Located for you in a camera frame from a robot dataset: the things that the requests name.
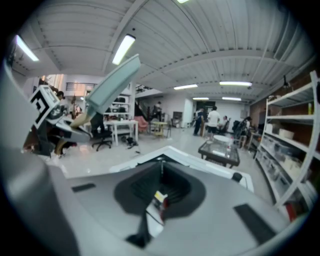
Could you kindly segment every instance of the white shelf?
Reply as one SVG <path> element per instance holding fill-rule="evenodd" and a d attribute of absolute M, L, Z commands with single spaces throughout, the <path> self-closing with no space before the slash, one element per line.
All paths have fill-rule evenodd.
<path fill-rule="evenodd" d="M 286 95 L 271 100 L 268 105 L 277 106 L 280 108 L 288 108 L 292 106 L 297 106 L 305 103 L 312 102 L 314 99 L 312 83 L 309 83 L 297 90 L 294 90 Z"/>
<path fill-rule="evenodd" d="M 130 103 L 125 103 L 125 102 L 112 102 L 112 104 L 117 104 L 117 105 L 130 105 Z"/>
<path fill-rule="evenodd" d="M 292 181 L 294 181 L 296 178 L 292 177 L 292 176 L 290 175 L 290 173 L 287 172 L 286 167 L 283 165 L 283 163 L 282 163 L 281 161 L 279 161 L 278 159 L 276 159 L 275 154 L 274 154 L 267 146 L 263 145 L 262 143 L 261 143 L 260 145 L 261 145 L 261 147 L 263 147 L 263 149 L 264 149 L 265 151 L 267 151 L 267 152 L 278 162 L 278 164 L 282 167 L 282 169 L 284 169 L 284 171 L 288 174 L 288 176 L 290 177 L 290 179 L 291 179 Z"/>
<path fill-rule="evenodd" d="M 105 113 L 103 113 L 104 115 L 110 115 L 110 116 L 112 116 L 112 115 L 130 115 L 130 113 L 127 113 L 127 112 L 125 112 L 125 113 L 119 113 L 119 112 L 114 112 L 114 113 L 112 113 L 112 112 L 105 112 Z"/>
<path fill-rule="evenodd" d="M 315 117 L 313 114 L 295 114 L 295 115 L 273 115 L 273 116 L 268 115 L 266 118 L 269 120 L 272 120 L 272 119 L 281 120 L 288 123 L 313 125 Z"/>
<path fill-rule="evenodd" d="M 119 94 L 119 96 L 131 96 L 131 93 L 122 92 Z"/>
<path fill-rule="evenodd" d="M 268 131 L 264 131 L 264 132 L 265 132 L 266 134 L 269 134 L 269 135 L 271 135 L 271 136 L 279 139 L 279 140 L 282 140 L 282 141 L 284 141 L 284 142 L 286 142 L 286 143 L 289 143 L 289 144 L 295 146 L 296 148 L 298 148 L 298 149 L 300 149 L 300 150 L 302 150 L 302 151 L 304 151 L 304 152 L 308 152 L 308 151 L 309 151 L 309 148 L 308 148 L 306 145 L 304 145 L 304 144 L 302 144 L 302 143 L 300 143 L 300 142 L 297 142 L 297 141 L 295 141 L 295 140 L 293 140 L 293 139 L 281 137 L 281 136 L 279 136 L 278 134 L 274 134 L 274 133 L 268 132 Z"/>
<path fill-rule="evenodd" d="M 314 152 L 314 157 L 320 160 L 320 153 L 318 151 Z"/>
<path fill-rule="evenodd" d="M 271 190 L 272 190 L 272 192 L 274 194 L 275 201 L 278 202 L 279 199 L 280 199 L 280 195 L 279 195 L 279 193 L 278 193 L 278 191 L 276 189 L 275 182 L 269 177 L 269 173 L 267 172 L 266 166 L 262 162 L 260 162 L 260 160 L 258 158 L 256 158 L 256 160 L 260 163 L 260 165 L 262 167 L 262 170 L 265 173 L 265 176 L 266 176 L 266 178 L 267 178 L 267 180 L 268 180 L 268 182 L 270 184 Z"/>

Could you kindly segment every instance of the floor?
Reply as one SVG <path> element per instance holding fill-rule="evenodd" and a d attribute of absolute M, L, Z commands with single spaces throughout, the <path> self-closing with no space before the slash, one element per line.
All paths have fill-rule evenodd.
<path fill-rule="evenodd" d="M 90 144 L 81 144 L 77 147 L 70 148 L 62 158 L 53 156 L 46 157 L 44 160 L 48 165 L 55 165 L 62 169 L 66 178 L 75 178 L 88 175 L 107 174 L 110 167 L 121 164 L 135 157 L 148 154 L 154 150 L 165 146 L 173 146 L 190 155 L 201 157 L 198 148 L 205 142 L 200 136 L 193 136 L 192 128 L 173 128 L 171 138 L 156 138 L 153 135 L 140 134 L 139 146 L 128 149 L 124 143 L 119 140 L 119 146 L 113 146 L 111 149 L 102 146 L 98 152 Z M 262 171 L 256 162 L 253 161 L 252 155 L 246 150 L 238 150 L 240 165 L 234 166 L 233 170 L 247 173 L 251 176 L 254 193 L 273 205 L 267 182 Z"/>

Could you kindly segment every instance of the red object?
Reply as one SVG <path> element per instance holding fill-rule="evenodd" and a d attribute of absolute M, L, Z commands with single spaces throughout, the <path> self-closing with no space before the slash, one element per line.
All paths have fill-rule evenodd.
<path fill-rule="evenodd" d="M 138 131 L 139 131 L 140 133 L 147 131 L 147 129 L 148 129 L 148 122 L 144 119 L 143 116 L 135 116 L 133 119 L 138 122 Z"/>

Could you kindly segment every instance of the black table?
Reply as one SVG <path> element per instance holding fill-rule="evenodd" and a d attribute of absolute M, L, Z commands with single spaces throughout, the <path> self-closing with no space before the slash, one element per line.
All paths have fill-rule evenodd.
<path fill-rule="evenodd" d="M 233 166 L 238 166 L 240 164 L 238 149 L 235 146 L 228 148 L 228 144 L 224 142 L 219 142 L 217 140 L 207 140 L 202 144 L 198 153 L 201 154 L 201 158 L 205 160 L 222 165 L 224 167 L 227 164 Z"/>

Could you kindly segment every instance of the box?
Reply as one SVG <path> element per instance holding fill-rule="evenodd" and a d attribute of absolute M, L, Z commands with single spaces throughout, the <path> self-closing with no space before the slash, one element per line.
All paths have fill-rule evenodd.
<path fill-rule="evenodd" d="M 287 139 L 291 139 L 294 137 L 294 132 L 289 131 L 289 130 L 285 130 L 285 129 L 279 129 L 279 136 L 287 138 Z"/>
<path fill-rule="evenodd" d="M 267 123 L 265 126 L 265 131 L 267 133 L 272 133 L 273 125 L 271 123 Z"/>

